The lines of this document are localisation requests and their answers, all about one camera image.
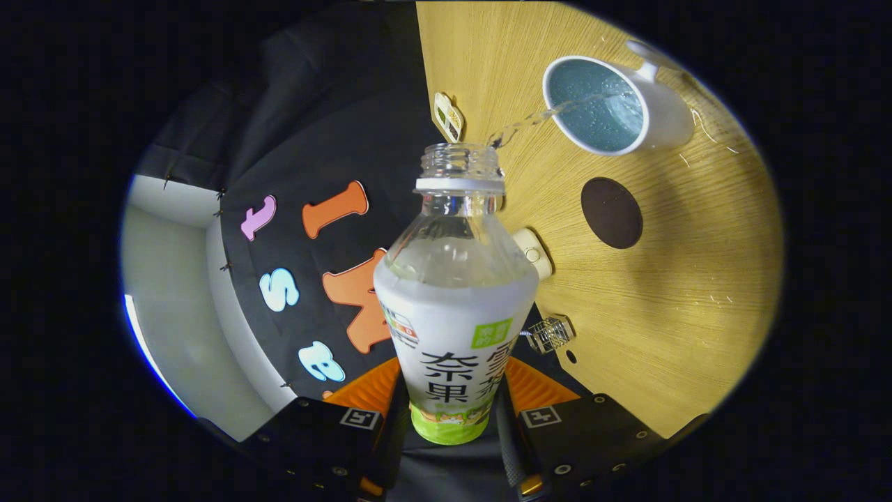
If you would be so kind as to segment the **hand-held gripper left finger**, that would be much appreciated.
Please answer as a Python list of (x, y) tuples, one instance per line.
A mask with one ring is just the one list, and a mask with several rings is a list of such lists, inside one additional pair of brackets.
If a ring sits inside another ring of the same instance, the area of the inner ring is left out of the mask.
[(297, 499), (384, 499), (399, 472), (410, 403), (389, 359), (324, 400), (299, 396), (243, 442)]

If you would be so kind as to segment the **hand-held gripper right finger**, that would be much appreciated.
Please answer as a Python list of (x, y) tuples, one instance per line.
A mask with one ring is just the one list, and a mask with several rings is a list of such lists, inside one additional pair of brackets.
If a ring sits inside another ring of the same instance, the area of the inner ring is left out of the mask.
[(595, 499), (670, 445), (614, 398), (580, 396), (516, 357), (496, 393), (496, 423), (520, 499)]

